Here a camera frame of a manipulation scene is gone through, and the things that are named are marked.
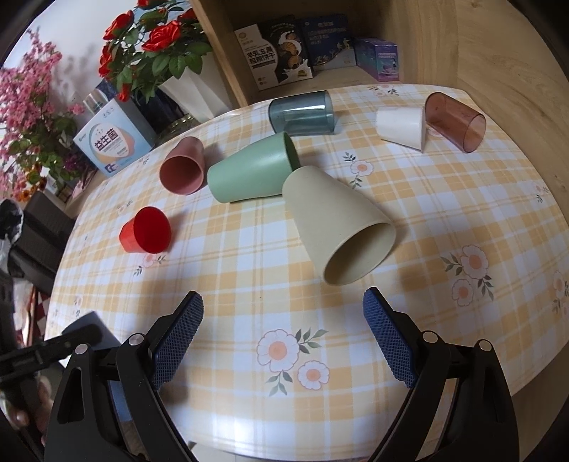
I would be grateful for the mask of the person's left hand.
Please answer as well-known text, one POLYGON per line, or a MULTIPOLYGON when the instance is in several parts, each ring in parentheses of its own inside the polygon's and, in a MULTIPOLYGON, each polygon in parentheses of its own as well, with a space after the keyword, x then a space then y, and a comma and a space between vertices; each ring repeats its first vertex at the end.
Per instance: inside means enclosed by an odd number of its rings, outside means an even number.
POLYGON ((34 385, 25 382, 24 392, 10 396, 1 392, 1 411, 13 430, 22 430, 29 426, 41 435, 42 445, 46 443, 47 427, 53 406, 52 385, 44 375, 35 377, 34 385))

